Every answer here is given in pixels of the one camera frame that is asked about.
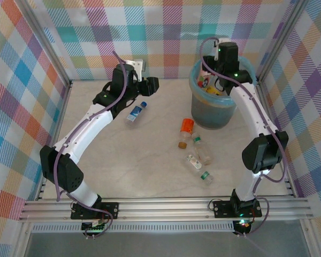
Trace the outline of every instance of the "colorful plaid fabric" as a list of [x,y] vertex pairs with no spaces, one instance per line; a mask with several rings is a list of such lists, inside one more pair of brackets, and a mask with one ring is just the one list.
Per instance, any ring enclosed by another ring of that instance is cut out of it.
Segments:
[[[212,35],[230,37],[239,45],[240,54],[258,65],[265,39],[276,31],[276,27],[272,29],[276,17],[284,15],[279,9],[288,3],[285,0],[29,2],[69,76],[81,80],[111,78],[118,63],[112,50],[123,58],[144,59],[146,77],[187,78],[198,59],[202,41]],[[52,28],[46,25],[45,17],[53,23]],[[55,41],[55,33],[61,47]],[[212,43],[208,43],[205,53],[209,54],[211,49]]]
[[263,58],[262,58],[262,61],[257,69],[257,75],[259,75],[261,73],[261,71],[263,70],[263,67],[266,63],[266,61],[269,59],[269,54],[271,53],[271,51],[273,50],[273,47],[276,45],[277,43],[277,40],[278,40],[278,37],[279,35],[281,35],[283,29],[284,29],[284,26],[285,26],[285,23],[288,21],[289,17],[290,17],[290,14],[292,12],[292,10],[294,9],[295,7],[295,4],[297,3],[298,0],[291,0],[290,3],[289,3],[289,6],[287,7],[277,29],[276,29],[276,32],[274,33],[272,39],[271,39],[271,42],[270,42],[270,45],[268,46]]
[[300,196],[321,236],[321,0],[310,0],[268,75],[264,90]]
[[0,0],[0,257],[41,175],[65,85],[13,0]]

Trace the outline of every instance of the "blue bottle label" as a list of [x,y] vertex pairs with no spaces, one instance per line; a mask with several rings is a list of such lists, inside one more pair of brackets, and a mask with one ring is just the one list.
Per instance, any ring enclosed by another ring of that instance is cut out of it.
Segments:
[[127,119],[133,122],[141,111],[142,109],[139,106],[135,106],[131,113],[127,116]]

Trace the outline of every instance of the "bottle cap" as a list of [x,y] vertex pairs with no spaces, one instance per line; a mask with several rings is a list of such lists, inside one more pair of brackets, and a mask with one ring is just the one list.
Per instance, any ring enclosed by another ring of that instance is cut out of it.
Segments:
[[186,149],[187,148],[187,143],[179,142],[178,143],[178,147],[181,148],[181,149]]

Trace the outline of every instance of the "green bottle label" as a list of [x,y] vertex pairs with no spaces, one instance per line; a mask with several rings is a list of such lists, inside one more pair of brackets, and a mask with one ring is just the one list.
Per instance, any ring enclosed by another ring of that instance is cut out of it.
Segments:
[[200,140],[201,140],[200,137],[197,137],[197,138],[194,138],[194,139],[193,139],[194,143],[196,143],[196,142],[198,142],[198,141],[200,141]]
[[204,180],[209,175],[208,171],[205,171],[204,174],[202,174],[201,178]]

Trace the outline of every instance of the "cable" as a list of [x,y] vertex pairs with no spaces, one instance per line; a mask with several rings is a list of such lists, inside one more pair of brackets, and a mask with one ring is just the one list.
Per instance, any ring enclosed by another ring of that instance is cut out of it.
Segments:
[[126,91],[126,87],[127,87],[127,73],[126,73],[126,69],[123,65],[123,60],[120,59],[120,57],[117,55],[117,53],[115,51],[113,51],[113,54],[115,55],[115,57],[118,59],[119,61],[119,64],[123,70],[123,75],[124,75],[124,86],[123,86],[123,90],[121,91],[121,94],[119,95],[119,97],[114,101],[112,102],[110,105],[108,105],[107,107],[105,107],[103,110],[91,115],[89,117],[89,119],[85,119],[83,120],[76,128],[74,128],[73,132],[69,135],[69,137],[65,140],[64,144],[62,145],[62,147],[60,148],[60,150],[58,151],[58,154],[56,156],[56,159],[55,159],[55,163],[53,164],[53,179],[54,179],[54,182],[55,182],[55,187],[56,187],[56,194],[57,194],[57,202],[60,201],[60,191],[59,191],[59,184],[58,184],[58,178],[57,178],[57,167],[58,167],[58,162],[59,162],[59,158],[62,154],[62,152],[64,151],[64,149],[66,148],[65,145],[67,145],[71,139],[74,137],[74,135],[86,124],[88,123],[89,121],[91,121],[93,118],[95,118],[96,116],[104,113],[105,111],[109,110],[111,107],[113,107],[116,103],[118,103],[121,98],[123,98],[123,95]]
[[264,197],[257,197],[257,196],[255,195],[255,192],[256,192],[256,190],[257,190],[257,187],[258,187],[258,185],[259,185],[262,177],[265,177],[265,178],[267,178],[268,180],[270,180],[270,181],[272,181],[272,182],[274,182],[274,183],[280,183],[280,182],[282,182],[282,181],[285,179],[286,175],[287,175],[288,161],[287,161],[287,158],[286,158],[286,155],[285,155],[285,151],[284,151],[284,149],[283,149],[282,144],[280,143],[280,141],[279,141],[279,139],[277,138],[276,134],[275,134],[275,133],[272,131],[272,129],[270,128],[270,125],[268,124],[268,121],[267,121],[266,118],[264,117],[263,112],[261,111],[261,108],[260,108],[260,106],[258,105],[258,103],[257,103],[257,101],[255,100],[255,98],[253,97],[252,93],[251,93],[249,90],[247,90],[245,86],[243,86],[241,83],[239,83],[239,82],[236,81],[235,79],[232,79],[232,78],[230,78],[230,77],[224,76],[224,75],[222,75],[222,74],[220,74],[220,73],[217,73],[216,71],[212,70],[212,69],[207,65],[207,63],[204,61],[204,58],[203,58],[203,46],[204,46],[204,44],[205,44],[208,40],[219,40],[219,39],[218,39],[217,37],[212,36],[212,37],[208,37],[208,38],[206,38],[205,40],[203,40],[203,42],[202,42],[202,44],[201,44],[201,46],[200,46],[200,59],[201,59],[201,63],[206,67],[206,69],[207,69],[209,72],[211,72],[211,73],[214,74],[215,76],[218,76],[218,77],[220,77],[220,78],[227,79],[227,80],[229,80],[229,81],[231,81],[231,82],[233,82],[233,83],[236,83],[236,84],[250,97],[250,99],[252,100],[253,104],[255,105],[255,107],[256,107],[256,109],[257,109],[257,111],[258,111],[258,113],[259,113],[259,115],[260,115],[260,117],[261,117],[261,119],[262,119],[262,121],[263,121],[263,123],[265,124],[265,127],[267,128],[267,130],[270,132],[270,134],[271,134],[271,135],[273,136],[273,138],[275,139],[275,141],[276,141],[276,143],[277,143],[277,145],[278,145],[278,148],[279,148],[279,150],[280,150],[280,152],[281,152],[281,154],[282,154],[282,160],[283,160],[283,166],[284,166],[284,168],[283,168],[284,171],[283,171],[282,177],[281,177],[279,180],[275,180],[275,179],[270,178],[270,177],[267,176],[267,175],[261,175],[261,176],[258,178],[258,180],[257,180],[257,182],[256,182],[256,184],[255,184],[255,186],[254,186],[254,188],[253,188],[253,191],[252,191],[252,192],[253,192],[254,197],[255,197],[257,200],[259,200],[259,199],[265,200],[265,202],[266,202],[266,204],[267,204],[267,209],[266,209],[265,217],[264,217],[263,221],[261,222],[260,226],[257,227],[255,230],[253,230],[253,231],[251,232],[251,233],[254,233],[255,231],[257,231],[257,230],[264,224],[264,222],[267,220],[267,218],[268,218],[268,216],[269,216],[269,212],[270,212],[270,204],[269,204],[269,201],[268,201],[266,198],[264,198]]
[[76,210],[74,209],[74,203],[76,203],[76,202],[75,202],[75,201],[72,201],[72,202],[71,202],[71,204],[70,204],[70,209],[75,212]]
[[253,216],[252,223],[254,223],[255,218],[256,218],[255,210],[253,210],[253,208],[252,208],[251,212],[252,212],[252,216]]
[[126,108],[130,107],[135,102],[135,99],[133,99],[132,103],[130,103]]
[[210,204],[211,204],[214,200],[222,201],[222,200],[219,199],[219,198],[213,198],[212,200],[210,200],[209,203],[208,203],[208,209],[210,209],[211,211],[214,211],[213,209],[210,208]]
[[215,82],[214,82],[214,87],[222,93],[222,92],[225,91],[225,88],[223,88],[223,90],[220,90],[219,88],[217,88],[216,82],[218,82],[218,81],[219,81],[219,77],[217,77],[217,79],[215,80]]
[[106,91],[108,87],[110,87],[112,84],[112,81],[107,82],[107,84],[102,88],[102,91]]

